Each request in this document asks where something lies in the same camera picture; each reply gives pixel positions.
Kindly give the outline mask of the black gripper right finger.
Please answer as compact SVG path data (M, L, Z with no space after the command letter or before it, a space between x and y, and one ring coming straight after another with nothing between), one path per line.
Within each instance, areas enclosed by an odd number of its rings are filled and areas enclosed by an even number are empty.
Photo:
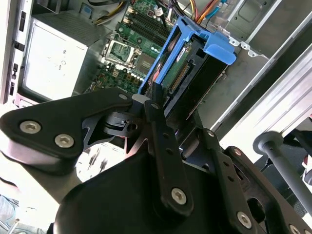
M310 234L299 217L267 178L236 147L222 150L216 134L195 130L204 147L210 172L216 176L223 214L231 234Z

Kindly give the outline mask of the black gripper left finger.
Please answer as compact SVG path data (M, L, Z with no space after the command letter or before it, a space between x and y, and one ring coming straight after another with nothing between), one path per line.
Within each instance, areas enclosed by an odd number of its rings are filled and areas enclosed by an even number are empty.
M125 138L126 159L75 187L58 216L99 217L148 209L188 217L194 202L173 130L166 125L162 87L139 102L118 88L14 110L0 119L10 159L53 175L71 172L84 150Z

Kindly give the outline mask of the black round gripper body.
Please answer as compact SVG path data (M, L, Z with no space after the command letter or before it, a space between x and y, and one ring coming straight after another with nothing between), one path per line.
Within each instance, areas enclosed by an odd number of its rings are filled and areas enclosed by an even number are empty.
M309 234L311 228L245 155L197 129L199 156L182 160L159 112L126 128L130 156L76 186L61 202L55 234Z

